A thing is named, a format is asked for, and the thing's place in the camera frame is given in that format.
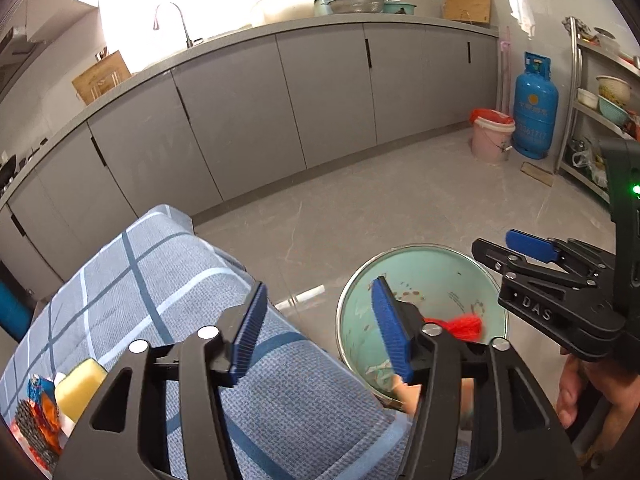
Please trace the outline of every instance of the blue gas cylinder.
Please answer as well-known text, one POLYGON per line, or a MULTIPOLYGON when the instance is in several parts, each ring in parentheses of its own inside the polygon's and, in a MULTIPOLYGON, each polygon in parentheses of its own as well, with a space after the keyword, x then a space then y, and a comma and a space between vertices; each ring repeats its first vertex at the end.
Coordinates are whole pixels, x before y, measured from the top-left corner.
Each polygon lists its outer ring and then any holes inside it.
POLYGON ((545 158, 556 125, 558 88, 551 78, 551 60, 524 53, 525 71, 516 79, 513 147, 529 158, 545 158))

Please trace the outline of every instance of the white basin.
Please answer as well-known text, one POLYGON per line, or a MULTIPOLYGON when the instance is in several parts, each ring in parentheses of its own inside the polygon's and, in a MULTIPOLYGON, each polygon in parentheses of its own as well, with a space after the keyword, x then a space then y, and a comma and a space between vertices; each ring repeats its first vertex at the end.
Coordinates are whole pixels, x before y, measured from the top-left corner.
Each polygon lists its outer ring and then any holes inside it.
POLYGON ((254 27, 314 16, 314 0, 258 0, 249 21, 254 27))

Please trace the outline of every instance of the green trash can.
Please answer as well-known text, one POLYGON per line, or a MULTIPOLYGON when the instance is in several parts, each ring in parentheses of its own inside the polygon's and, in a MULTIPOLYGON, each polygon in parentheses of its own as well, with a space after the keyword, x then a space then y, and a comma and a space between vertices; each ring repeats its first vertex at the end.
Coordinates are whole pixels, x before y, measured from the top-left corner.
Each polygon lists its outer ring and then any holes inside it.
POLYGON ((338 301, 336 339, 343 362, 390 408, 401 404, 391 391, 393 369, 371 306, 370 284, 384 276, 398 300, 413 303, 424 317, 482 318, 479 342, 508 336, 508 314, 498 305, 499 288, 486 269, 453 249, 415 244, 372 258, 351 277, 338 301))

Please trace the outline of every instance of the sponge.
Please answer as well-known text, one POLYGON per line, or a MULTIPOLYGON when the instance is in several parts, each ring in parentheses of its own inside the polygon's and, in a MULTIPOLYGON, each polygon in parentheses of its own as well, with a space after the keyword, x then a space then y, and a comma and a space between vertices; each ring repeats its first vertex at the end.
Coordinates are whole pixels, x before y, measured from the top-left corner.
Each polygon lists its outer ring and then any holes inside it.
POLYGON ((87 359, 80 363, 56 386, 58 409, 78 422, 106 376, 107 371, 95 360, 87 359))

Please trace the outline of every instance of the metal bolt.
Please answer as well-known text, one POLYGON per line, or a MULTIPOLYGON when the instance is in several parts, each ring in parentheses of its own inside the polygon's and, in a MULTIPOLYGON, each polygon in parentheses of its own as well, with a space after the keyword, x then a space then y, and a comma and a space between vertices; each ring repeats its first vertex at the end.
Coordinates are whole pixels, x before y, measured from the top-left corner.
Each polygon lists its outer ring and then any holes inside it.
POLYGON ((198 330, 198 337, 200 339, 214 339, 218 337, 220 330, 217 326, 203 326, 198 330))
POLYGON ((498 352, 505 352, 509 348, 511 348, 511 343, 509 343, 503 337, 497 337, 493 341, 491 341, 491 346, 494 347, 498 352))
POLYGON ((129 345, 129 351, 134 354, 142 354, 147 348, 149 348, 149 343, 144 339, 136 339, 129 345))
POLYGON ((422 333, 434 337, 442 334, 442 327, 440 325, 436 325, 435 323, 427 323, 422 327, 422 333))

